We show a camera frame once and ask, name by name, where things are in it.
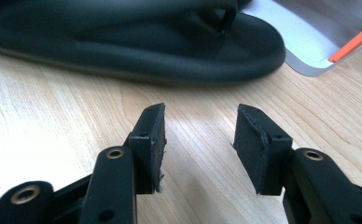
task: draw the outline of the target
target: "orange object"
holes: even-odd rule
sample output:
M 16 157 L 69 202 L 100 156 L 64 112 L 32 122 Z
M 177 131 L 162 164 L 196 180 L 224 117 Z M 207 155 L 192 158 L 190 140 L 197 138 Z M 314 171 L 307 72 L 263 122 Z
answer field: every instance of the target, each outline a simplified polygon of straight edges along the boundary
M 340 59 L 346 57 L 347 55 L 358 49 L 361 45 L 362 45 L 362 32 L 356 35 L 341 49 L 336 51 L 336 53 L 329 58 L 329 61 L 332 63 L 338 62 Z

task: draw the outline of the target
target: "wooden surface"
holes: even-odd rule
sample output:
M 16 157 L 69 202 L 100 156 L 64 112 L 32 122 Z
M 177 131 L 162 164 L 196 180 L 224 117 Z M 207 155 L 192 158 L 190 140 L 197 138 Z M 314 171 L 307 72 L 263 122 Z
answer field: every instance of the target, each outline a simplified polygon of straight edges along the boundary
M 231 147 L 239 103 L 327 153 L 362 186 L 362 51 L 320 77 L 283 65 L 226 87 L 95 77 L 0 55 L 0 196 L 30 180 L 60 189 L 123 143 L 149 105 L 166 104 L 163 193 L 138 196 L 139 223 L 286 223 L 282 197 L 257 196 Z

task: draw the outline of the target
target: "black plastic part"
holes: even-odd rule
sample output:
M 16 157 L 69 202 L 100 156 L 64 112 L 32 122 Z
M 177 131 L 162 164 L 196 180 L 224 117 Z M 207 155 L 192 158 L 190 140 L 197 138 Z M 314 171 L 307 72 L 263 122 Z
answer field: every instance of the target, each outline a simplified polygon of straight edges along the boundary
M 309 223 L 309 220 L 312 218 L 306 203 L 296 200 L 287 192 L 284 194 L 283 207 L 289 224 Z
M 160 189 L 164 109 L 164 104 L 146 108 L 123 147 L 100 153 L 92 175 L 54 193 L 49 183 L 40 181 L 8 191 L 0 199 L 0 223 L 135 223 L 136 189 L 141 193 Z M 20 201 L 29 198 L 33 189 L 39 189 L 39 194 L 28 203 L 11 203 L 12 195 L 26 187 Z
M 0 52 L 170 84 L 233 83 L 273 72 L 285 60 L 282 37 L 236 10 L 236 0 L 6 1 Z
M 146 108 L 129 134 L 127 147 L 134 156 L 136 193 L 160 192 L 161 161 L 166 145 L 164 104 Z
M 53 224 L 69 224 L 79 221 L 90 181 L 91 175 L 88 175 L 55 192 L 54 204 L 56 206 L 52 213 Z
M 97 157 L 78 223 L 136 222 L 132 152 L 110 147 Z
M 42 181 L 26 182 L 10 189 L 0 199 L 0 223 L 50 223 L 53 188 Z
M 362 223 L 361 190 L 328 155 L 310 148 L 297 149 L 291 170 L 309 207 L 309 223 Z
M 292 138 L 261 110 L 239 105 L 233 147 L 257 193 L 280 195 L 282 165 L 292 152 Z

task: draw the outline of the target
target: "brass rivet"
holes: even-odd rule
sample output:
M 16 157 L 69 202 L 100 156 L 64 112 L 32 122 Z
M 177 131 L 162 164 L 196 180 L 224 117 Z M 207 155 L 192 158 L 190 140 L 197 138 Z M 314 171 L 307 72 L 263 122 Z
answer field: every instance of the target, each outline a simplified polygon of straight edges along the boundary
M 106 157 L 108 159 L 117 159 L 117 158 L 122 157 L 123 154 L 125 154 L 125 153 L 123 152 L 122 149 L 112 149 L 106 153 Z
M 321 154 L 314 151 L 304 151 L 303 155 L 312 161 L 321 161 L 324 159 L 324 157 Z
M 24 187 L 12 195 L 10 202 L 14 204 L 28 203 L 38 196 L 40 191 L 41 189 L 37 185 Z

